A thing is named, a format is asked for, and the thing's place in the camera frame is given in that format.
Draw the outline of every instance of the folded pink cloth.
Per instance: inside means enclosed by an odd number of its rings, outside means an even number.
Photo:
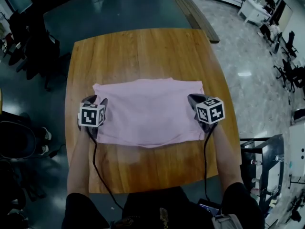
[[[170,79],[93,86],[96,103],[108,98],[97,142],[147,148],[203,140],[189,94],[203,94],[201,82]]]

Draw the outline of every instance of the floor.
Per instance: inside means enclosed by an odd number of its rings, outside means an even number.
[[[297,89],[291,96],[292,105],[288,104],[288,93],[275,79],[273,68],[275,63],[281,65],[280,53],[277,56],[269,54],[270,48],[256,34],[258,28],[249,23],[244,25],[236,7],[213,0],[196,2],[221,40],[212,47],[230,89],[240,136],[283,133],[289,160],[291,111],[305,106],[305,101],[303,93]],[[44,18],[47,29],[61,42],[62,54],[71,52],[74,42],[101,34],[153,27],[190,27],[173,0],[72,0],[49,11]],[[65,143],[65,79],[60,76],[53,79],[50,83],[52,91],[46,92],[42,78],[36,76],[27,81],[25,72],[16,73],[16,66],[8,66],[8,60],[7,56],[0,62],[3,110],[14,114],[27,112],[33,123],[46,126],[52,132],[50,148],[58,149]],[[67,71],[69,62],[64,67]],[[65,147],[53,159],[26,162],[38,172],[37,179],[47,193],[44,199],[27,201],[24,212],[30,224],[36,229],[60,228],[68,172]],[[222,195],[218,177],[208,179],[207,186],[210,199],[220,203]],[[203,182],[186,185],[183,189],[193,202],[204,198]],[[283,191],[282,206],[289,196]],[[109,195],[91,194],[91,199],[108,221],[120,218],[121,212]],[[116,195],[116,199],[123,205],[126,194]]]
[[[272,50],[257,35],[258,27],[237,15],[238,8],[214,0],[194,0],[220,38],[212,47],[224,72],[234,104],[241,138],[270,137],[283,134],[285,161],[289,164],[289,126],[291,112],[304,108],[304,93],[296,88],[289,93],[276,80],[279,73],[273,65],[282,67],[284,55]],[[288,190],[289,168],[285,165],[282,198],[267,218],[268,224],[282,218],[285,208],[302,186]]]

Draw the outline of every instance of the cable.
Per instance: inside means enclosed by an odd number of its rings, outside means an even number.
[[[87,131],[89,137],[91,138],[91,140],[94,142],[94,152],[93,152],[93,161],[92,161],[92,163],[93,163],[93,166],[94,166],[94,168],[95,168],[95,170],[96,170],[96,173],[98,174],[98,176],[99,176],[101,182],[104,184],[104,186],[105,186],[106,189],[108,190],[108,192],[109,192],[111,198],[113,199],[114,203],[115,203],[121,210],[123,210],[122,206],[119,205],[118,202],[115,200],[115,198],[114,198],[114,196],[113,196],[113,194],[112,194],[110,188],[107,186],[107,184],[105,183],[105,181],[104,181],[103,178],[101,177],[101,175],[100,175],[100,173],[99,173],[99,170],[98,170],[97,167],[96,167],[96,164],[95,164],[95,155],[96,155],[96,149],[97,149],[97,142],[96,142],[96,140],[94,139],[94,137],[92,136],[92,134],[91,134],[91,132],[89,131],[88,127],[86,127],[86,131]]]
[[[206,199],[208,201],[210,201],[210,199],[209,199],[208,194],[206,192],[206,177],[207,177],[207,170],[206,169],[207,169],[207,164],[206,164],[205,150],[206,150],[206,145],[207,145],[207,143],[209,141],[209,138],[210,138],[210,136],[211,136],[211,134],[212,134],[212,132],[213,132],[213,130],[215,129],[216,126],[217,126],[217,122],[212,126],[212,128],[211,128],[211,130],[210,130],[210,132],[209,132],[209,134],[208,134],[208,136],[207,136],[207,138],[206,138],[206,140],[204,142],[204,146],[203,146],[203,155],[204,155],[204,192],[205,192]]]

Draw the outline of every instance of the black sleeve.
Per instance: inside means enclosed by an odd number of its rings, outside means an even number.
[[[222,213],[235,214],[243,228],[264,229],[263,213],[242,183],[234,183],[227,188],[222,202]]]
[[[109,224],[88,197],[72,193],[67,196],[65,218],[61,228],[104,229],[109,228]]]

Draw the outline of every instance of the wooden board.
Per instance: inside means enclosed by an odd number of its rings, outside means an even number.
[[[205,31],[211,43],[219,43],[220,39],[215,30],[199,10],[193,0],[175,0],[193,29]]]
[[[207,95],[223,100],[226,119],[221,124],[241,162],[237,123],[224,74],[204,31],[194,29],[122,31],[74,44],[65,105],[69,162],[79,134],[76,120],[79,103],[94,94],[95,83],[169,77],[202,81]],[[207,177],[212,177],[217,175],[213,138],[208,142],[206,154]],[[92,165],[92,155],[93,143],[89,153],[89,191],[107,193]],[[203,141],[151,149],[99,144],[96,164],[113,193],[180,186],[204,178]]]

